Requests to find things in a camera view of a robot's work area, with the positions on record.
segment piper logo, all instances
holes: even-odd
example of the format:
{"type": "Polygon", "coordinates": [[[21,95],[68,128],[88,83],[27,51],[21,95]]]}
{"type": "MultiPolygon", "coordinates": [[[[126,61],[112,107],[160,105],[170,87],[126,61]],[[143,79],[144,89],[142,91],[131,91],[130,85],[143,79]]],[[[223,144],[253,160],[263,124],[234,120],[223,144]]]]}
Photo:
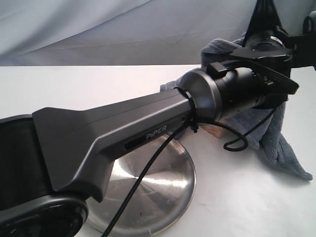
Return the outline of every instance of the piper logo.
{"type": "Polygon", "coordinates": [[[152,138],[152,137],[155,137],[156,135],[162,133],[163,131],[166,131],[167,130],[167,126],[163,126],[155,131],[153,131],[152,133],[148,133],[147,136],[146,136],[146,140],[152,138]]]}

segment white tabletop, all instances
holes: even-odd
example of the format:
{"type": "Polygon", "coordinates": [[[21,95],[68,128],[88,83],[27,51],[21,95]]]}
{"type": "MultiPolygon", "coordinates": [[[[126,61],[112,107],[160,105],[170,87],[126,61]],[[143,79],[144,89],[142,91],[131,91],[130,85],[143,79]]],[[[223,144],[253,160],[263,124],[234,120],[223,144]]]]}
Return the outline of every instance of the white tabletop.
{"type": "MultiPolygon", "coordinates": [[[[83,110],[159,91],[194,68],[185,66],[0,67],[0,118],[42,107],[83,110]]],[[[287,103],[283,134],[302,166],[316,175],[316,72],[295,69],[300,84],[287,103]]],[[[202,129],[182,144],[196,166],[197,185],[184,216],[162,237],[314,237],[316,185],[267,167],[264,153],[223,150],[202,129]]],[[[77,237],[98,237],[88,225],[77,237]]]]}

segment metal bowl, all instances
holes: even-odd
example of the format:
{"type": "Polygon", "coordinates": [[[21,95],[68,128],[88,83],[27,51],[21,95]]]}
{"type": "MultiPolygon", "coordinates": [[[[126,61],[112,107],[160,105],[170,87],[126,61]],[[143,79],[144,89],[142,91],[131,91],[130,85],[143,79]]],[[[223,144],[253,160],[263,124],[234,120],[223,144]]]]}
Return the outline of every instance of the metal bowl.
{"type": "MultiPolygon", "coordinates": [[[[104,200],[87,200],[88,222],[103,232],[146,163],[167,139],[162,136],[114,163],[104,200]]],[[[154,162],[111,232],[116,237],[146,237],[165,230],[187,210],[196,183],[189,153],[172,140],[154,162]]]]}

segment gray microfiber cloth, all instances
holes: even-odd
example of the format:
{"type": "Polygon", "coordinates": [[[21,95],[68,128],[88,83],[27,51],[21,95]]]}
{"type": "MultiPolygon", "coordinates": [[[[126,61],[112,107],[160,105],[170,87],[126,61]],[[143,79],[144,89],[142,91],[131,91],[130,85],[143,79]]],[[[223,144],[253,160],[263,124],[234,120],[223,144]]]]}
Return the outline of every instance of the gray microfiber cloth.
{"type": "MultiPolygon", "coordinates": [[[[224,39],[213,40],[201,52],[202,67],[212,62],[227,60],[229,54],[236,48],[240,48],[242,43],[243,38],[233,42],[224,39]]],[[[173,89],[179,84],[180,80],[181,78],[161,85],[160,91],[173,89]]],[[[244,134],[265,118],[270,111],[271,110],[249,109],[227,119],[227,122],[230,126],[244,134]]],[[[291,146],[281,134],[284,112],[285,103],[277,108],[274,115],[267,122],[248,135],[247,139],[250,146],[254,149],[264,149],[268,163],[283,171],[310,181],[313,179],[313,176],[302,168],[291,146]]]]}

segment wooden block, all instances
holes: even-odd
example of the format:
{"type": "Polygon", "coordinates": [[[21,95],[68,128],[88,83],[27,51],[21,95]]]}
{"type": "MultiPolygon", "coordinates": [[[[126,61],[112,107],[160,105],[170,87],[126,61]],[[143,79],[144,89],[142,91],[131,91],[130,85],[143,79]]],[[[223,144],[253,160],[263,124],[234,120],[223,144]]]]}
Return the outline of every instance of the wooden block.
{"type": "Polygon", "coordinates": [[[203,128],[208,133],[212,134],[214,137],[221,139],[226,134],[226,129],[206,123],[200,124],[201,128],[203,128]]]}

